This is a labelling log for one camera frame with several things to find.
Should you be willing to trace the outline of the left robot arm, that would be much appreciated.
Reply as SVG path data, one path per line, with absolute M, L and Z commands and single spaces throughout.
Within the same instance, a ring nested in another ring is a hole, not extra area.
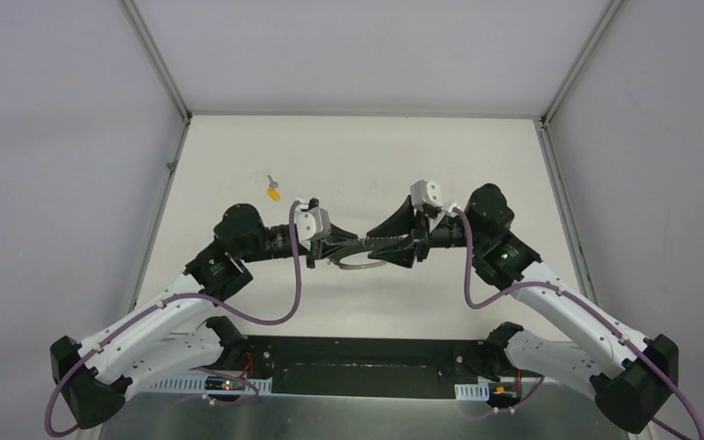
M 315 199 L 291 204 L 285 225 L 267 227 L 256 207 L 229 207 L 213 241 L 186 264 L 169 288 L 105 329 L 76 341 L 64 336 L 50 347 L 55 388 L 44 413 L 46 433 L 60 438 L 109 420 L 147 386 L 176 373 L 215 364 L 235 369 L 243 347 L 218 310 L 250 323 L 275 326 L 297 313 L 302 296 L 300 258 L 308 267 L 358 236 L 336 225 Z M 253 279 L 246 263 L 291 259 L 295 293 L 279 318 L 257 318 L 228 304 Z

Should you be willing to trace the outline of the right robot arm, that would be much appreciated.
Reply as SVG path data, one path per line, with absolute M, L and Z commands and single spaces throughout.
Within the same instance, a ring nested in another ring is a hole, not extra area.
M 382 241 L 369 255 L 410 268 L 433 248 L 463 248 L 468 307 L 490 305 L 472 297 L 472 281 L 480 278 L 498 297 L 527 305 L 568 337 L 556 343 L 518 324 L 501 324 L 482 343 L 487 377 L 518 369 L 554 379 L 588 397 L 623 431 L 641 433 L 676 392 L 677 345 L 665 335 L 649 337 L 571 292 L 512 232 L 513 220 L 495 184 L 480 186 L 459 206 L 446 203 L 434 181 L 418 181 L 401 207 L 368 232 Z

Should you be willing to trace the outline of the perforated metal ring plate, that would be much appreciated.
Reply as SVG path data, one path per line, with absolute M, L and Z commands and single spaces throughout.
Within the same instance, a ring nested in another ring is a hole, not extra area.
M 340 270 L 372 270 L 375 268 L 379 268 L 382 266 L 385 266 L 386 263 L 382 261 L 375 261 L 375 260 L 370 260 L 367 257 L 367 254 L 371 251 L 371 249 L 374 247 L 374 245 L 378 241 L 383 241 L 383 240 L 394 240 L 394 239 L 399 239 L 398 237 L 382 237 L 382 238 L 374 238 L 374 237 L 363 237 L 359 238 L 358 240 L 348 240 L 348 241 L 362 241 L 365 246 L 365 251 L 363 253 L 359 253 L 350 257 L 346 257 L 343 260 L 340 261 L 333 261 L 328 259 L 328 264 L 329 265 L 334 265 Z

